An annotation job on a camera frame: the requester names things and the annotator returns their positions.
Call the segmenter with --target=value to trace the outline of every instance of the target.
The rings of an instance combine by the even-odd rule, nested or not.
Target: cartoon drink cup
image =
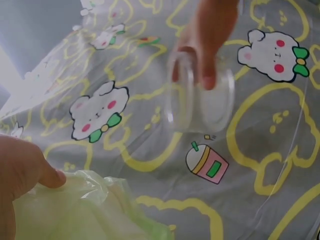
[[[189,170],[212,183],[219,184],[229,163],[207,145],[192,142],[192,149],[186,155]]]

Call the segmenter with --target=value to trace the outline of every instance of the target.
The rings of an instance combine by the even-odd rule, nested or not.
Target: clear glass jar
[[[196,59],[176,52],[168,63],[165,116],[176,132],[210,134],[223,130],[232,115],[235,80],[231,70],[217,61],[215,88],[205,90],[196,74]],[[178,81],[173,82],[175,64]]]

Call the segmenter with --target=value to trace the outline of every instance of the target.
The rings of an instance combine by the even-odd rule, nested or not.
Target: cartoon bunny
[[[238,62],[256,69],[275,82],[291,83],[297,74],[308,77],[306,67],[309,51],[300,47],[291,36],[282,32],[263,32],[258,29],[248,33],[250,45],[238,50]]]
[[[109,45],[116,43],[116,35],[124,34],[125,28],[126,26],[123,23],[117,26],[110,26],[90,44],[93,45],[97,50],[106,49]]]
[[[120,113],[128,99],[128,88],[116,88],[114,81],[100,86],[92,97],[78,98],[70,108],[74,120],[72,138],[78,141],[89,138],[90,143],[99,141],[104,132],[121,122]]]
[[[24,132],[24,127],[23,126],[19,126],[18,122],[15,122],[14,128],[11,132],[11,136],[15,137],[15,138],[21,138],[22,133]]]
[[[105,0],[80,0],[82,5],[82,10],[80,11],[81,16],[86,16],[89,14],[96,5],[104,4]]]

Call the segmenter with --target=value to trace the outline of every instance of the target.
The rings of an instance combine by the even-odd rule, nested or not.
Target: cup lid illustration
[[[189,170],[192,172],[195,170],[198,163],[201,161],[206,151],[206,148],[208,148],[208,146],[204,144],[197,145],[195,141],[193,141],[191,145],[192,145],[192,148],[186,155],[186,165],[189,168]]]

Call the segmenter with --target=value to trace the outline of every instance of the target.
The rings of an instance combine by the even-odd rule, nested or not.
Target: green plastic bag
[[[124,179],[92,171],[66,173],[58,189],[40,184],[14,202],[16,240],[172,240],[147,218]]]

